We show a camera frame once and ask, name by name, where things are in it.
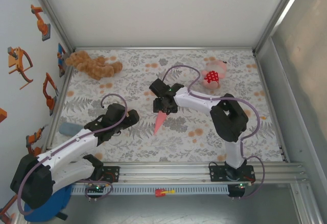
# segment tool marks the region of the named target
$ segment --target white wall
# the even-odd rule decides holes
[[[74,46],[255,46],[280,0],[50,0]]]
[[[45,72],[53,78],[59,91],[64,76],[59,78],[57,65],[57,48],[59,40],[54,28],[51,38],[43,42],[41,32],[36,25],[36,17],[31,13],[30,5],[39,6],[37,0],[0,0],[0,108],[8,113],[8,117],[0,123],[0,207],[13,195],[10,189],[20,159],[26,155],[27,135],[32,135],[40,127],[51,122],[49,109],[42,93]],[[43,20],[48,18],[41,13]],[[33,67],[26,71],[33,82],[19,90],[25,83],[18,72],[8,74],[13,68],[8,67],[7,47],[24,49],[33,62]],[[48,94],[55,95],[51,85]],[[41,146],[48,134],[49,127],[43,131]]]

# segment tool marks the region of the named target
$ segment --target stuffed animal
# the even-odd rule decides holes
[[[206,63],[206,69],[202,71],[204,79],[202,85],[208,89],[219,88],[219,80],[225,78],[227,62],[221,60],[212,60]]]
[[[100,80],[112,77],[123,69],[121,62],[106,63],[109,58],[97,57],[92,59],[86,51],[74,52],[66,59],[67,66],[74,66],[78,71],[87,73],[91,78]]]

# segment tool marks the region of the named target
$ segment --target table surface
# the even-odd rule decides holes
[[[251,49],[117,49],[87,52],[92,58],[109,57],[109,63],[114,60],[121,61],[123,70],[112,78],[97,81],[74,69],[59,125],[63,122],[85,125],[104,114],[106,110],[100,107],[100,100],[107,93],[122,95],[127,101],[128,109],[135,109],[140,115],[138,124],[88,152],[100,160],[225,161],[224,141],[217,135],[212,119],[195,110],[183,108],[176,114],[170,114],[158,133],[153,135],[157,114],[152,111],[155,96],[148,88],[155,79],[162,78],[167,69],[173,65],[184,64],[204,70],[210,60],[220,59],[227,62],[226,78],[220,80],[220,88],[210,91],[198,82],[192,89],[215,96],[230,93],[253,104],[260,114],[261,128],[254,137],[244,141],[245,156],[257,155],[264,161],[282,161],[280,143],[277,141],[275,126]],[[195,78],[193,70],[179,68],[168,74],[166,83],[187,86]],[[113,102],[121,103],[117,97],[108,97],[104,104],[109,105]],[[249,107],[243,104],[241,106],[249,117],[245,135],[255,129],[256,118]],[[57,131],[52,147],[66,140],[68,137]]]

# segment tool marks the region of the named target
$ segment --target pink toy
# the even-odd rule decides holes
[[[206,64],[206,69],[201,73],[204,76],[202,85],[208,89],[217,89],[219,87],[219,79],[225,78],[226,62],[221,60],[210,61]]]

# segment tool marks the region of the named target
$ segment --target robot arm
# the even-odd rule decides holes
[[[177,113],[178,107],[185,107],[210,115],[217,134],[226,141],[226,164],[234,169],[243,165],[245,159],[241,155],[239,136],[246,130],[248,117],[238,102],[196,98],[183,85],[174,84],[170,87],[160,79],[152,83],[150,90],[158,97],[153,102],[154,112]],[[195,91],[192,94],[214,98]]]
[[[18,194],[19,187],[27,173],[37,163],[48,158],[32,172],[26,181],[21,198],[32,208],[42,206],[57,190],[81,179],[99,180],[103,174],[103,163],[93,155],[86,155],[76,160],[81,154],[97,147],[112,135],[124,130],[139,121],[138,113],[130,110],[120,124],[109,129],[101,129],[115,125],[124,115],[125,107],[111,104],[107,112],[88,123],[77,135],[62,145],[35,157],[24,156],[17,168],[10,188]]]

